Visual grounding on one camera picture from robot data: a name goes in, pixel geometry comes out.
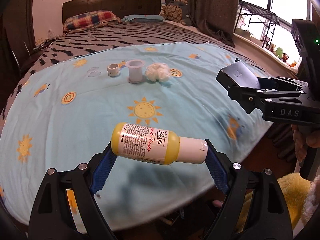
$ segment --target blue gripper pad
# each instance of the blue gripper pad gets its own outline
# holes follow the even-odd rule
[[[106,152],[104,157],[99,162],[97,168],[92,173],[92,184],[90,187],[90,192],[92,195],[95,195],[99,190],[102,190],[116,159],[117,155],[112,152],[110,147],[110,150]]]
[[[208,147],[205,164],[207,164],[208,170],[216,184],[216,187],[224,194],[227,194],[229,191],[228,173],[210,147]]]

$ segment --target yellow bottle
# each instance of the yellow bottle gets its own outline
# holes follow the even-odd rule
[[[114,154],[143,162],[168,165],[203,163],[206,141],[179,137],[174,132],[130,123],[118,123],[111,137]]]

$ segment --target sun pattern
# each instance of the sun pattern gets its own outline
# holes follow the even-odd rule
[[[32,144],[30,141],[32,140],[32,137],[29,138],[29,134],[23,135],[22,141],[18,141],[19,147],[17,149],[17,152],[20,153],[18,160],[22,163],[27,161],[28,155],[30,155],[29,149],[32,147]]]
[[[87,62],[88,61],[84,58],[84,59],[77,60],[73,65],[75,66],[75,68],[79,68],[84,64],[86,64]]]
[[[34,94],[34,97],[36,97],[37,95],[39,95],[40,93],[42,93],[43,91],[45,91],[46,89],[48,89],[48,86],[50,85],[47,85],[46,84],[43,84]]]
[[[26,82],[26,83],[24,83],[24,84],[22,85],[22,87],[24,87],[24,86],[28,85],[29,83],[30,83],[30,81],[29,81],[29,80],[27,80],[27,82]]]
[[[189,55],[189,58],[198,59],[198,58],[200,58],[200,57],[198,56],[198,54],[190,54],[190,55]]]
[[[122,66],[125,66],[125,61],[124,60],[121,61],[120,63],[118,63],[118,65],[119,65],[119,68],[122,68]]]
[[[69,202],[71,212],[73,214],[76,214],[78,206],[77,206],[75,194],[72,189],[67,189],[67,197],[68,197],[68,202]]]
[[[4,197],[4,191],[3,191],[3,188],[1,188],[1,186],[0,186],[0,197],[1,197],[1,198]]]
[[[147,47],[145,48],[146,51],[158,51],[156,48],[153,47]]]
[[[133,111],[131,114],[129,114],[129,116],[138,117],[136,119],[137,124],[140,124],[142,122],[142,119],[144,119],[147,125],[150,124],[151,119],[156,123],[158,123],[158,119],[157,117],[155,117],[155,115],[156,116],[162,115],[157,111],[161,107],[154,106],[153,105],[154,102],[155,102],[154,100],[148,102],[145,97],[141,100],[141,102],[134,100],[135,106],[128,106],[128,109]]]
[[[236,140],[243,133],[244,126],[239,125],[238,121],[240,120],[240,118],[236,120],[231,115],[228,115],[228,117],[229,117],[229,124],[227,127],[227,134],[231,139]]]
[[[182,72],[180,70],[178,70],[178,69],[171,68],[170,69],[170,73],[174,77],[182,77]]]
[[[72,92],[68,92],[66,93],[62,99],[61,99],[61,103],[63,105],[67,105],[70,104],[75,98],[76,98],[77,93],[72,91]]]

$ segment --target wooden headboard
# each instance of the wooden headboard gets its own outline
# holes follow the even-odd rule
[[[62,24],[69,17],[98,10],[112,11],[123,18],[130,14],[160,13],[161,0],[72,0],[62,5]]]

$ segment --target metal screw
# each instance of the metal screw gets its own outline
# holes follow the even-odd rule
[[[52,174],[54,174],[54,169],[53,169],[53,168],[51,168],[51,169],[48,169],[48,174],[49,174],[49,175],[52,175]]]
[[[234,163],[234,164],[232,165],[232,167],[233,167],[235,170],[239,170],[239,169],[241,169],[241,164],[240,164],[240,163]]]
[[[79,164],[79,166],[78,166],[78,168],[79,168],[81,171],[85,170],[87,167],[88,167],[88,165],[87,165],[86,163],[81,163],[81,164]]]
[[[267,174],[267,175],[271,175],[272,174],[272,171],[270,169],[265,169],[264,170],[264,173]]]

